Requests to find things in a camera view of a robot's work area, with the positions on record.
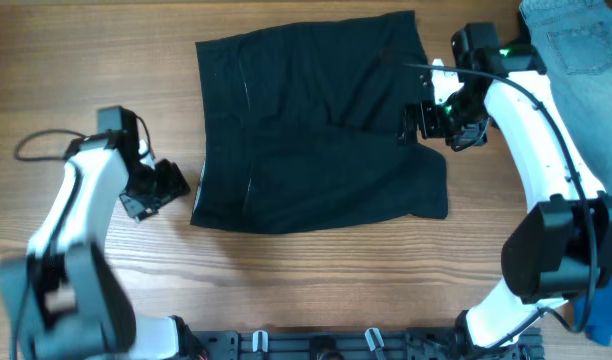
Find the black shorts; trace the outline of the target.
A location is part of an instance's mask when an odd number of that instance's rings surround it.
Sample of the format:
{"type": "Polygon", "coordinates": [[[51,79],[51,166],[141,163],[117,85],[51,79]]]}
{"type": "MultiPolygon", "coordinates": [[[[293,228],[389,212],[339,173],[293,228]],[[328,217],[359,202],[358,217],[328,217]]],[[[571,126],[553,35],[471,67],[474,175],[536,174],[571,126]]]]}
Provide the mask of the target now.
{"type": "Polygon", "coordinates": [[[400,146],[431,89],[413,11],[266,28],[196,46],[205,163],[191,224],[288,234],[444,219],[447,165],[400,146]]]}

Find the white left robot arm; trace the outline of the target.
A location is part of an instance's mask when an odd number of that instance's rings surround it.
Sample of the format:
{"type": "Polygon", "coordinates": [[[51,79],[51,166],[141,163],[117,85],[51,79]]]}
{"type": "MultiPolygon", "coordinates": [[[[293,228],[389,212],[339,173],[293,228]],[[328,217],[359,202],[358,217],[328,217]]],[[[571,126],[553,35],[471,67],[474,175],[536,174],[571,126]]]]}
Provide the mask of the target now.
{"type": "Polygon", "coordinates": [[[176,359],[202,356],[177,316],[135,313],[104,255],[116,202],[142,220],[188,193],[176,164],[154,162],[131,135],[74,139],[64,179],[24,256],[0,263],[11,358],[176,359]]]}

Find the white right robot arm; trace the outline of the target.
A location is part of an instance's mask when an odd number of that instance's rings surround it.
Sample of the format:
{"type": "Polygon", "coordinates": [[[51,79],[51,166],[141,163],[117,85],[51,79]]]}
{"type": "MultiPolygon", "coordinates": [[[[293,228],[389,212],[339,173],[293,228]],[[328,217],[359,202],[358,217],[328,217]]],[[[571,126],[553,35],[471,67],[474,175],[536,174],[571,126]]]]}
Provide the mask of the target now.
{"type": "Polygon", "coordinates": [[[408,117],[424,138],[454,151],[477,145],[496,125],[520,175],[527,213],[501,251],[500,281],[455,325],[465,359],[498,354],[562,306],[582,305],[571,333],[586,330],[597,293],[612,277],[612,194],[591,172],[555,105],[551,82],[529,46],[470,50],[458,67],[421,65],[432,98],[408,117]]]}

